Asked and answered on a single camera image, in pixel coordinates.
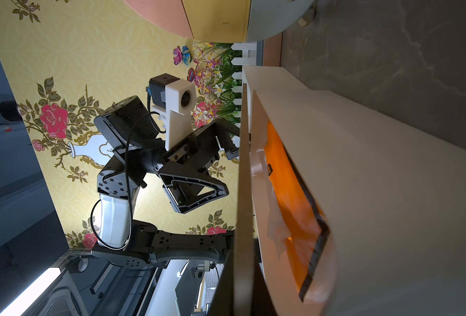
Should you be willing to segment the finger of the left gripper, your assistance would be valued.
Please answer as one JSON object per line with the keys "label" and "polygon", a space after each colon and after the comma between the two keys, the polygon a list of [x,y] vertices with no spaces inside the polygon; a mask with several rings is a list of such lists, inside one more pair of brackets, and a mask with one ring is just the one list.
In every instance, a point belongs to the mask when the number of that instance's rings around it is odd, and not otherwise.
{"label": "finger of the left gripper", "polygon": [[207,203],[229,195],[222,181],[207,171],[199,172],[175,161],[166,163],[159,171],[163,189],[176,213],[187,214]]}
{"label": "finger of the left gripper", "polygon": [[224,118],[216,122],[216,132],[219,144],[222,146],[226,158],[233,160],[239,156],[239,148],[234,144],[231,135],[240,136],[240,129]]}

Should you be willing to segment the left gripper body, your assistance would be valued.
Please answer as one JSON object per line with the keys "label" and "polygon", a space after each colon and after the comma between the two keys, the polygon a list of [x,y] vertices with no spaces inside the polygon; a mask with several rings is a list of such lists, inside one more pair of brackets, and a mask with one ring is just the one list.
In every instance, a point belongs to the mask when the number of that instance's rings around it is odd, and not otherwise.
{"label": "left gripper body", "polygon": [[193,131],[166,153],[154,154],[153,172],[159,174],[160,169],[170,161],[199,172],[207,171],[211,165],[220,160],[220,152],[224,152],[217,138],[217,121],[218,119],[215,119],[212,123]]}

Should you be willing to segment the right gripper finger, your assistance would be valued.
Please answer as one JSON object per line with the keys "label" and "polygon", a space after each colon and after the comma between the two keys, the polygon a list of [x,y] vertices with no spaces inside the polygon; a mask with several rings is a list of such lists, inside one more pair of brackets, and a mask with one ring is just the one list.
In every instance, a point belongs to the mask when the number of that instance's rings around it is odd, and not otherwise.
{"label": "right gripper finger", "polygon": [[208,316],[234,315],[234,254],[230,253],[224,264]]}

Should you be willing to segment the wooden slotted lid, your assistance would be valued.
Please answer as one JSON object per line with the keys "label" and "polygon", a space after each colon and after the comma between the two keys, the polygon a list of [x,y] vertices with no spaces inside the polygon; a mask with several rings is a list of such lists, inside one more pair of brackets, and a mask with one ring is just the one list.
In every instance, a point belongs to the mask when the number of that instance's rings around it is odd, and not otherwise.
{"label": "wooden slotted lid", "polygon": [[251,314],[253,296],[255,250],[253,203],[251,195],[251,164],[247,84],[242,86],[240,124],[238,210],[234,249],[234,314]]}

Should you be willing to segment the orange tissue pack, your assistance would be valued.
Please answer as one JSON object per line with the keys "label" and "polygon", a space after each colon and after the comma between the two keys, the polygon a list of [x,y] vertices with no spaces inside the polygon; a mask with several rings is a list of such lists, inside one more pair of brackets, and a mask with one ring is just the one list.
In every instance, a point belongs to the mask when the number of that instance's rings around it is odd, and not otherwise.
{"label": "orange tissue pack", "polygon": [[267,123],[264,154],[268,178],[288,230],[282,240],[299,299],[304,304],[324,302],[330,290],[318,273],[325,268],[324,249],[330,228],[271,122]]}

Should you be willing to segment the white plastic box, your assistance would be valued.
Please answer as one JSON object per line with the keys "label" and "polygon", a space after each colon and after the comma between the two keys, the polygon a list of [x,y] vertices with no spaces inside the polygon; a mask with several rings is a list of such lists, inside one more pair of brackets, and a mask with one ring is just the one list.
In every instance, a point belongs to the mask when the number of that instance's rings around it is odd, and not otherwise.
{"label": "white plastic box", "polygon": [[[247,66],[252,198],[279,315],[466,315],[466,150],[281,67]],[[327,270],[305,304],[268,179],[272,123],[330,226]]]}

